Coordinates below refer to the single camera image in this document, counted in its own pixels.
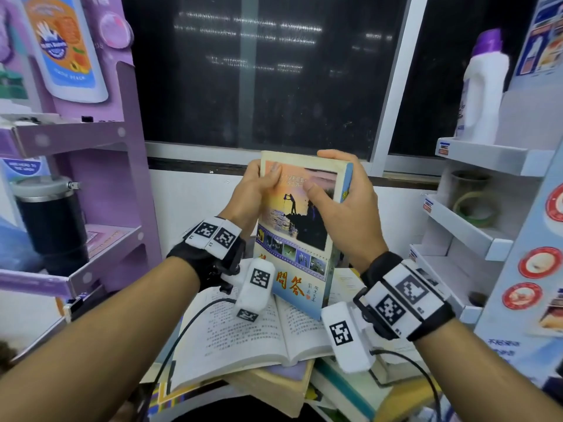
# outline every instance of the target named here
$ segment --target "window frame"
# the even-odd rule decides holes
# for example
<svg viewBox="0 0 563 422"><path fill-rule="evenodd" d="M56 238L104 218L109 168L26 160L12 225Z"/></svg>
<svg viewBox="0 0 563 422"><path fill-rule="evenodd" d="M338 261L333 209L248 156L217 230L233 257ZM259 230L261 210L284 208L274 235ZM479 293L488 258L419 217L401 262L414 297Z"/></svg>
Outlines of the window frame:
<svg viewBox="0 0 563 422"><path fill-rule="evenodd" d="M398 111L403 100L406 80L411 69L414 49L427 1L407 0L406 2L403 23L398 37L399 43L391 66L390 80L387 85L374 148L370 159L362 160L364 169L372 177L382 177L384 171L440 176L445 166L445 160L432 157L389 154L389 147L395 130ZM235 165L245 165L260 157L260 151L252 149L155 141L146 142L146 152L149 157Z"/></svg>

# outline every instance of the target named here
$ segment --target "forearm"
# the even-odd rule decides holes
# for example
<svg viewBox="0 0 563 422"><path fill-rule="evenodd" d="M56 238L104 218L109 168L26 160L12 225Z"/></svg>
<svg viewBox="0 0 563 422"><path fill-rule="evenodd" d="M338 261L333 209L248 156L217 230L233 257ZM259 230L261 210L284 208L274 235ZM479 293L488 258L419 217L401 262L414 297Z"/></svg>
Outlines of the forearm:
<svg viewBox="0 0 563 422"><path fill-rule="evenodd" d="M461 322L415 343L463 422L555 422L563 409Z"/></svg>
<svg viewBox="0 0 563 422"><path fill-rule="evenodd" d="M0 380L0 420L108 420L198 290L192 267L168 258L8 372Z"/></svg>

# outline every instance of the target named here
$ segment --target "hand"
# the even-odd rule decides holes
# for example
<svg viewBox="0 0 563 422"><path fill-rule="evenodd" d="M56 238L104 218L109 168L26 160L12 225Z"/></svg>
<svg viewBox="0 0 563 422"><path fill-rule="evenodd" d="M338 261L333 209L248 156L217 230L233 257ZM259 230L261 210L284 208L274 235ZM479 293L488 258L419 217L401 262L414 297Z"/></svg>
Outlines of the hand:
<svg viewBox="0 0 563 422"><path fill-rule="evenodd" d="M352 266L362 273L379 255L388 250L381 232L377 194L355 155L336 149L321 149L317 155L354 163L350 193L341 204L332 200L313 182L305 182L303 188L309 200L319 209L334 245L344 252L350 258Z"/></svg>
<svg viewBox="0 0 563 422"><path fill-rule="evenodd" d="M242 228L240 236L244 240L248 240L254 230L264 191L278 183L281 173L280 165L274 163L268 174L260 177L260 160L251 161L233 191L229 204L219 213L221 218L228 219Z"/></svg>

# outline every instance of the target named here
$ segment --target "left hand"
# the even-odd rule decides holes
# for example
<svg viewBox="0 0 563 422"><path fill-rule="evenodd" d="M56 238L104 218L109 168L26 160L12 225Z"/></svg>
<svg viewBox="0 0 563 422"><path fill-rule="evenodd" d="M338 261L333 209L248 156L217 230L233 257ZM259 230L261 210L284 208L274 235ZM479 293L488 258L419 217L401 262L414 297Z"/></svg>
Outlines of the left hand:
<svg viewBox="0 0 563 422"><path fill-rule="evenodd" d="M244 176L233 191L227 207L219 216L228 219L242 228L241 238L248 240L254 230L264 191L272 188L279 181L282 169L278 163L263 177L260 177L260 160L252 160L244 172Z"/></svg>

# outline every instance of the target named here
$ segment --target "black cable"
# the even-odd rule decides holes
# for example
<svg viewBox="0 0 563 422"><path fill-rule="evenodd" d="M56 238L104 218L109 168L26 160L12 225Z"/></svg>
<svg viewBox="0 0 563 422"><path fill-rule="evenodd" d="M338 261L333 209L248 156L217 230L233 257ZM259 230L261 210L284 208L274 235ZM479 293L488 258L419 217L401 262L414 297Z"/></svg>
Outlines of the black cable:
<svg viewBox="0 0 563 422"><path fill-rule="evenodd" d="M186 333L187 329L191 326L191 324L195 321L195 319L197 319L201 315L201 313L203 311L205 311L211 305L215 305L216 303L219 303L219 302L236 303L236 300L231 299L231 298L221 298L221 299L214 300L213 302L209 302L206 306L204 306L202 309L200 309L198 311L198 313L196 315L194 315L194 317L190 320L190 322L187 324L187 326L184 327L184 329L178 335L178 339L176 339L176 341L172 345L172 348L170 349L170 351L166 355L165 361L162 363L162 366L160 367L160 370L158 371L157 377L154 379L154 382L151 383L150 390L149 390L149 396L145 399L145 402L143 403L143 407L142 407L141 411L139 412L139 419L138 420L142 421L142 420L145 419L146 413L149 410L150 398L152 396L152 393L154 392L154 388L157 386L157 383L160 379L160 376L162 375L162 372L164 371L166 364L168 363L168 360L170 360L170 357L172 357L172 353L174 352L176 346L178 345L179 340L182 339L182 336L184 335L184 333Z"/></svg>
<svg viewBox="0 0 563 422"><path fill-rule="evenodd" d="M403 354L399 354L398 352L395 352L395 351L388 351L387 349L374 349L374 350L370 351L369 353L371 355L379 355L379 354L396 355L397 357L401 357L402 359L408 361L414 367L416 367L420 371L420 373L422 373L422 376L424 376L426 378L426 380L430 384L430 388L432 388L432 393L434 395L434 405L436 407L436 422L442 422L442 410L440 408L440 399L438 398L438 391L436 390L436 387L434 386L432 379L430 379L430 376L428 376L426 371L422 367L420 367L420 365L416 361L411 360L409 357L407 357ZM374 379L377 379L375 374L372 372L372 369L369 369L369 373Z"/></svg>

